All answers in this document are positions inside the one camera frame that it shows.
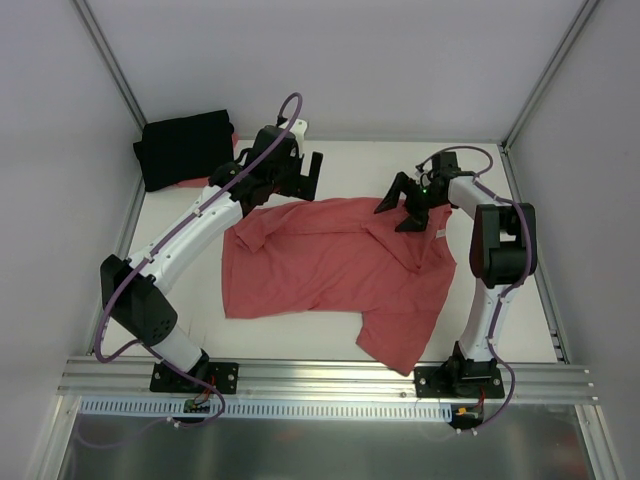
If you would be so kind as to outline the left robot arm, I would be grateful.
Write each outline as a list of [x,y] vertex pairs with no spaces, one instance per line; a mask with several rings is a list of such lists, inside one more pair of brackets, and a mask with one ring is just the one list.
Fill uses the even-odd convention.
[[210,359],[178,325],[167,295],[180,275],[211,244],[271,195],[311,201],[323,156],[311,156],[302,172],[305,120],[279,118],[263,127],[239,159],[219,166],[190,207],[161,235],[126,259],[100,266],[101,321],[117,322],[172,371],[186,391],[207,384]]

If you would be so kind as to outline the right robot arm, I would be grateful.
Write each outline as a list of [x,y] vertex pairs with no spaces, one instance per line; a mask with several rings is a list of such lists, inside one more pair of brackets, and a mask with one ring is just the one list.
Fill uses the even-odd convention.
[[464,211],[473,220],[469,265],[476,286],[466,327],[452,354],[431,372],[417,374],[417,389],[425,389],[428,397],[502,398],[499,367],[505,362],[497,347],[516,290],[537,268],[535,208],[495,194],[477,174],[458,167],[434,169],[427,176],[429,183],[422,185],[397,173],[375,212],[395,208],[404,195],[407,217],[396,230],[420,232],[437,207]]

